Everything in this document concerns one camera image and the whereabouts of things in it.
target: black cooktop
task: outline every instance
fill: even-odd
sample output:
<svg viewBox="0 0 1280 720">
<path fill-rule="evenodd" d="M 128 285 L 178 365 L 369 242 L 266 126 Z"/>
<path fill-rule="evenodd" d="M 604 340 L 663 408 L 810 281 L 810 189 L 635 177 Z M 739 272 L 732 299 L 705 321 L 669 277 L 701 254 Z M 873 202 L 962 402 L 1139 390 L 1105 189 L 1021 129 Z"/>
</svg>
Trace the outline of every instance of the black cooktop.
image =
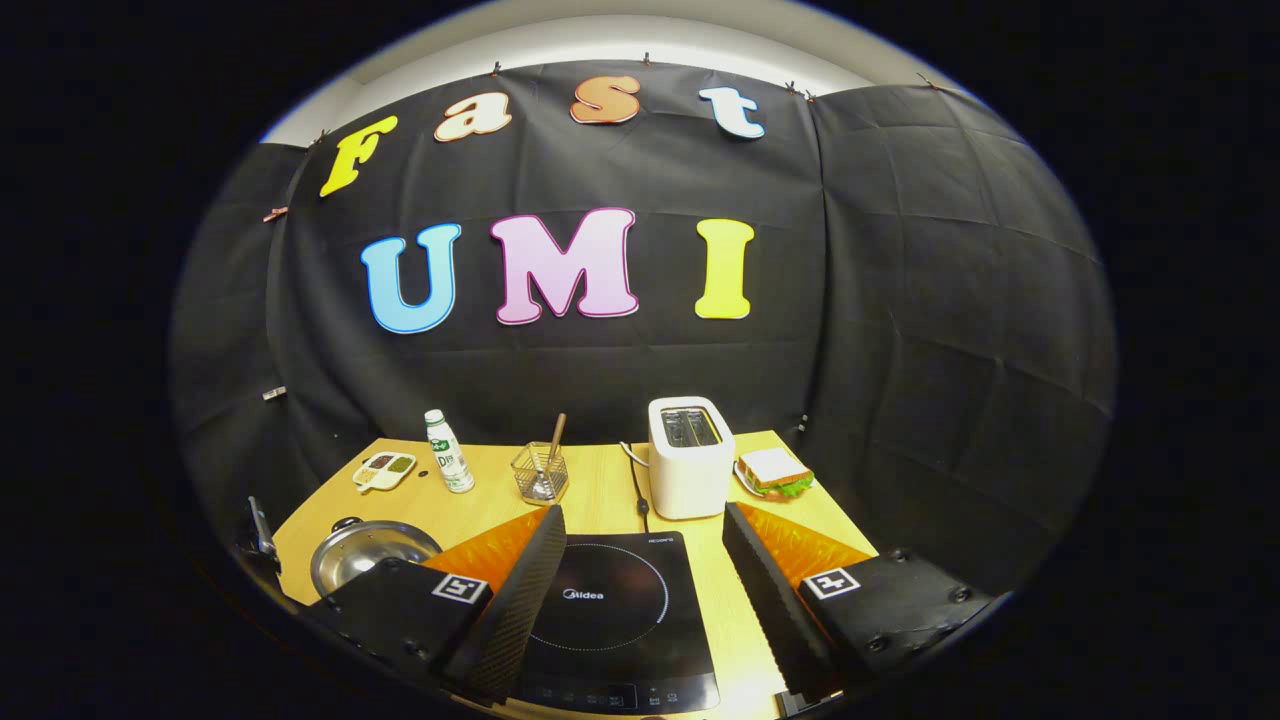
<svg viewBox="0 0 1280 720">
<path fill-rule="evenodd" d="M 719 705 L 685 538 L 568 536 L 513 697 L 613 715 Z"/>
</svg>

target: power cord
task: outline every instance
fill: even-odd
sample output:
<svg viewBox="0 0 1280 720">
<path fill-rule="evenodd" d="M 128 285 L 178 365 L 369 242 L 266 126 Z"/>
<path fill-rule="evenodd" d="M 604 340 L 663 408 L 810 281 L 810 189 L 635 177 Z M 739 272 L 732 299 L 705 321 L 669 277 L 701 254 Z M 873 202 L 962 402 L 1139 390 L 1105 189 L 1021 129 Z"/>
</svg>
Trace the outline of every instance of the power cord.
<svg viewBox="0 0 1280 720">
<path fill-rule="evenodd" d="M 631 484 L 635 486 L 636 488 L 636 510 L 640 512 L 640 518 L 644 519 L 645 534 L 649 534 L 649 501 L 645 500 L 643 495 L 640 495 L 640 480 L 636 479 L 636 465 L 635 465 L 636 462 L 639 462 L 645 468 L 648 468 L 649 464 L 636 457 L 635 454 L 631 452 L 630 445 L 631 443 L 622 445 L 622 450 L 625 450 L 626 454 L 631 456 L 631 462 L 628 462 L 627 466 L 631 468 Z"/>
</svg>

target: toaster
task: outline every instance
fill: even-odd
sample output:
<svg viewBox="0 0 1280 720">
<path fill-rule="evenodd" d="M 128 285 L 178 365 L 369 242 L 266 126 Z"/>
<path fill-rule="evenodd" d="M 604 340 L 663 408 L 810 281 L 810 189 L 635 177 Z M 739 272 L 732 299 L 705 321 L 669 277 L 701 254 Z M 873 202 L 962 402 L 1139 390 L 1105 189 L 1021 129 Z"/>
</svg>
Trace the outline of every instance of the toaster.
<svg viewBox="0 0 1280 720">
<path fill-rule="evenodd" d="M 737 457 L 733 433 L 705 397 L 649 404 L 649 493 L 668 520 L 724 511 Z"/>
</svg>

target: yellow letter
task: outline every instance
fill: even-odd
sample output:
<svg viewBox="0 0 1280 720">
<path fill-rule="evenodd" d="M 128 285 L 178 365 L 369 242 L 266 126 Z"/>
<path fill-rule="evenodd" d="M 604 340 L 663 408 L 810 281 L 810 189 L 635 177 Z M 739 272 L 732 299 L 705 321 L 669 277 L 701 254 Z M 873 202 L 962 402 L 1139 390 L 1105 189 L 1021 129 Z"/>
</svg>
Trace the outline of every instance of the yellow letter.
<svg viewBox="0 0 1280 720">
<path fill-rule="evenodd" d="M 435 128 L 435 140 L 449 142 L 471 133 L 485 135 L 507 127 L 506 92 L 484 92 L 460 100 L 444 111 L 448 118 Z"/>
<path fill-rule="evenodd" d="M 338 141 L 338 156 L 333 161 L 333 172 L 329 173 L 329 182 L 320 188 L 320 197 L 335 190 L 347 187 L 356 182 L 360 170 L 356 163 L 364 163 L 378 147 L 378 133 L 392 132 L 396 128 L 396 115 L 378 120 L 362 131 L 353 132 Z"/>
<path fill-rule="evenodd" d="M 703 220 L 698 234 L 707 240 L 707 290 L 694 304 L 699 318 L 737 320 L 751 311 L 742 297 L 742 256 L 755 231 L 737 220 Z"/>
</svg>

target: blue letter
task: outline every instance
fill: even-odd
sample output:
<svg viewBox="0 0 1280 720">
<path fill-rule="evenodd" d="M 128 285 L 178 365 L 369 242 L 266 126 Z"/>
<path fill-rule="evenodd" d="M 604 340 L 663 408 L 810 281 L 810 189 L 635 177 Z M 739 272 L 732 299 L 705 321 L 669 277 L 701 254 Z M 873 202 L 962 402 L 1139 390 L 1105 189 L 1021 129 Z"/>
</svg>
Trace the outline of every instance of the blue letter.
<svg viewBox="0 0 1280 720">
<path fill-rule="evenodd" d="M 369 304 L 378 324 L 393 333 L 421 333 L 439 325 L 453 310 L 453 241 L 462 228 L 453 223 L 431 225 L 417 233 L 417 243 L 426 249 L 426 269 L 431 293 L 421 305 L 406 305 L 399 292 L 399 254 L 404 238 L 379 240 L 360 254 L 369 268 Z"/>
<path fill-rule="evenodd" d="M 764 126 L 746 119 L 746 111 L 755 110 L 755 100 L 742 97 L 732 87 L 708 87 L 698 96 L 712 101 L 716 122 L 728 132 L 753 140 L 764 135 Z"/>
</svg>

